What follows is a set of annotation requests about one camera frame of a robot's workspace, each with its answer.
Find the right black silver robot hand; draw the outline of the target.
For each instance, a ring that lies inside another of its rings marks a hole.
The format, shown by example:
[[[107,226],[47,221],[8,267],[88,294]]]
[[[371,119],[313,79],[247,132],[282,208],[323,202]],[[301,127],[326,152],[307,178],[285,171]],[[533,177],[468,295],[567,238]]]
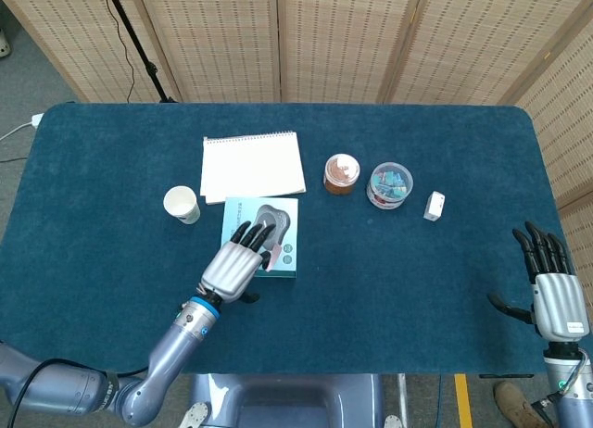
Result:
[[[502,314],[536,328],[550,343],[577,343],[590,334],[583,287],[573,273],[564,243],[531,221],[512,234],[519,243],[533,294],[532,307],[516,308],[489,293],[489,303]]]

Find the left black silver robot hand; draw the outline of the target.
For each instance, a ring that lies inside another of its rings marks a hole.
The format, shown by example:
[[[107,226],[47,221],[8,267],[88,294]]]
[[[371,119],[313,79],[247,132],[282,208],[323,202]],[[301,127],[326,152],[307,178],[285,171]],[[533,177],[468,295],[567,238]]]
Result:
[[[196,288],[197,294],[214,307],[222,302],[257,302],[259,294],[248,293],[246,289],[256,271],[270,264],[271,253],[259,250],[275,228],[275,224],[243,222],[206,267]]]

